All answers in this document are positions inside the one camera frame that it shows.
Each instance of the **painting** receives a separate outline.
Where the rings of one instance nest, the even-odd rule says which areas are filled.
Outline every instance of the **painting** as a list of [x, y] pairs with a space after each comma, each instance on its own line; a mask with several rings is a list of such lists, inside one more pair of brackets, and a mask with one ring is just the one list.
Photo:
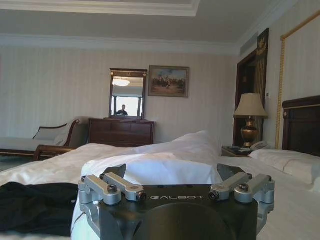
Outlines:
[[189, 67], [150, 66], [149, 96], [188, 97]]

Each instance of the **telephone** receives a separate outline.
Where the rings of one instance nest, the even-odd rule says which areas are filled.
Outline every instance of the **telephone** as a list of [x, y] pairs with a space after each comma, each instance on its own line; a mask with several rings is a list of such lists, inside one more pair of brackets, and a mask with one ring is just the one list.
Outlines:
[[266, 141], [259, 141], [251, 146], [252, 151], [259, 149], [270, 149], [270, 146], [267, 144]]

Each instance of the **mirror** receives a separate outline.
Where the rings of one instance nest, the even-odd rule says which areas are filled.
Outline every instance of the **mirror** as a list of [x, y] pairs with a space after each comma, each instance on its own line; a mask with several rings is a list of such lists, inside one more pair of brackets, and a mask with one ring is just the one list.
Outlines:
[[144, 119], [147, 70], [111, 68], [109, 118]]

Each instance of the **white duvet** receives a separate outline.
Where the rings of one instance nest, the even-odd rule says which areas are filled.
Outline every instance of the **white duvet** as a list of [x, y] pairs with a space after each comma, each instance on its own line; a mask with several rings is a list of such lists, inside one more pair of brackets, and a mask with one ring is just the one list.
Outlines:
[[[0, 173], [0, 185], [7, 182], [77, 184], [81, 175], [99, 176], [107, 167], [126, 163], [125, 179], [138, 184], [211, 184], [220, 181], [218, 162], [240, 166], [255, 174], [273, 176], [276, 181], [275, 209], [259, 234], [260, 240], [319, 239], [320, 194], [309, 192], [309, 185], [297, 181], [252, 158], [218, 157], [220, 146], [204, 132], [189, 134], [173, 142], [138, 148], [116, 148], [89, 144], [64, 155], [29, 163]], [[72, 239], [94, 240], [96, 234], [74, 210]], [[69, 240], [68, 237], [0, 233], [0, 240]]]

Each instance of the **crown molding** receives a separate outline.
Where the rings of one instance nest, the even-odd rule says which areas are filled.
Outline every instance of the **crown molding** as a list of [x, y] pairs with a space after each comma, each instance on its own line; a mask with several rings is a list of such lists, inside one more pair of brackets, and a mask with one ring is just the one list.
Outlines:
[[90, 0], [0, 0], [0, 9], [91, 14], [195, 17], [200, 0], [190, 4]]
[[262, 33], [274, 22], [280, 19], [289, 9], [291, 9], [299, 0], [278, 0], [270, 5], [264, 13], [248, 28], [240, 37], [236, 45], [241, 48], [254, 34]]
[[238, 54], [237, 47], [231, 43], [19, 34], [0, 34], [0, 46], [105, 49], [228, 56], [236, 56]]

